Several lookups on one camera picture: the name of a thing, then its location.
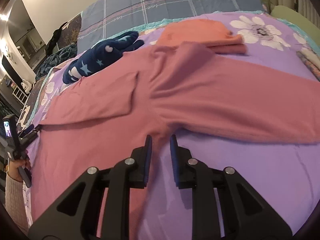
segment crumpled blanket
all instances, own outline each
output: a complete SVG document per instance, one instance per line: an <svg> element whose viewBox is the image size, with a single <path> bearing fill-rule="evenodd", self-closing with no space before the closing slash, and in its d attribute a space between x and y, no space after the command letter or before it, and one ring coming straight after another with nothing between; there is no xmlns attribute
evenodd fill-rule
<svg viewBox="0 0 320 240"><path fill-rule="evenodd" d="M56 67L62 62L75 57L77 55L77 50L77 45L75 43L71 43L69 46L62 48L55 54L47 57L36 75L36 81L38 81L41 77L46 76L53 67Z"/></svg>

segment human hand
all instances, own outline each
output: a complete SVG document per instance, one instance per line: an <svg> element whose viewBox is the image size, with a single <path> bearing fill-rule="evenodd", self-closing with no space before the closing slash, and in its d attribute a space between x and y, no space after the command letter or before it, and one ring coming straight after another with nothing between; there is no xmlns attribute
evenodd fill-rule
<svg viewBox="0 0 320 240"><path fill-rule="evenodd" d="M9 162L8 175L11 179L22 182L23 179L19 173L18 168L21 166L25 166L27 169L31 169L30 160L27 158L26 160L11 160Z"/></svg>

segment light blue star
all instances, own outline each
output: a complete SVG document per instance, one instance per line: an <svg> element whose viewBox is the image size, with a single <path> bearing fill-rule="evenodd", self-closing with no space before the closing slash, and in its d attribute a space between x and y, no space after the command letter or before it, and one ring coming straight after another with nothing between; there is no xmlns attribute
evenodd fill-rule
<svg viewBox="0 0 320 240"><path fill-rule="evenodd" d="M83 60L81 61L82 62L82 67L80 69L83 70L83 72L88 75L88 73L92 73L89 69L88 69L88 65L87 64L83 64Z"/></svg>
<svg viewBox="0 0 320 240"><path fill-rule="evenodd" d="M125 36L125 37L122 37L121 39L119 39L118 41L127 41L127 39L129 38L130 36Z"/></svg>
<svg viewBox="0 0 320 240"><path fill-rule="evenodd" d="M102 67L103 63L102 63L102 60L97 60L97 63L100 65L100 67Z"/></svg>

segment metal bolt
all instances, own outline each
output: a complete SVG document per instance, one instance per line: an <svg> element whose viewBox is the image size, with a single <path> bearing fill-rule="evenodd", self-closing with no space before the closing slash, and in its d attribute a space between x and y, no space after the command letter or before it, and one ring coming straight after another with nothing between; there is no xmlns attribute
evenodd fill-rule
<svg viewBox="0 0 320 240"><path fill-rule="evenodd" d="M189 163L190 165L196 165L196 164L198 163L198 160L197 160L197 159L194 159L194 158L191 158L191 159L188 160L188 163Z"/></svg>
<svg viewBox="0 0 320 240"><path fill-rule="evenodd" d="M87 169L87 173L89 174L95 174L97 172L97 168L96 167L90 167L89 169Z"/></svg>
<svg viewBox="0 0 320 240"><path fill-rule="evenodd" d="M226 174L230 174L230 175L236 172L235 169L232 167L227 167L225 171L226 171Z"/></svg>
<svg viewBox="0 0 320 240"><path fill-rule="evenodd" d="M127 165L132 165L134 164L135 160L133 158L128 158L124 161L125 164Z"/></svg>

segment purple bed sheet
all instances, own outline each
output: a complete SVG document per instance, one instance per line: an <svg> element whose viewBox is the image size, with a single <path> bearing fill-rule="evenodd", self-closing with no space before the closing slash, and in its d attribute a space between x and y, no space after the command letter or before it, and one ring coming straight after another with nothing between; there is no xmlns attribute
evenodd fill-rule
<svg viewBox="0 0 320 240"><path fill-rule="evenodd" d="M278 44L277 42L268 43L272 47L260 44L260 38L256 40L247 37L247 41L251 42L246 43L247 55L225 55L225 57L265 65L316 80L296 55L296 51L307 44L301 42L302 38L297 39L297 34L294 35L293 30L285 24L266 15L240 12L205 14L194 18L221 21L234 33L245 29L239 26L246 27L249 32L259 27L278 33L276 39L279 41ZM239 22L240 20L246 21L247 25ZM163 29L157 29L141 36L145 40L144 46L154 44L162 31ZM35 124L47 112L52 96L67 89L65 85L62 85L62 74L66 67L57 71L48 81L47 97L42 100L34 117ZM190 149L193 157L205 162L209 167L222 170L226 166L232 166L237 169L288 223L293 233L300 229L320 199L320 170L318 168L320 166L320 144L253 144L186 130L179 130L176 135L180 146ZM31 164L36 157L37 145L38 140L28 148ZM30 191L32 195L32 188L26 192L29 198ZM30 209L28 200L26 207L27 210ZM161 151L161 165L146 204L139 239L191 239L191 224L191 190L179 190L175 186L168 142Z"/></svg>

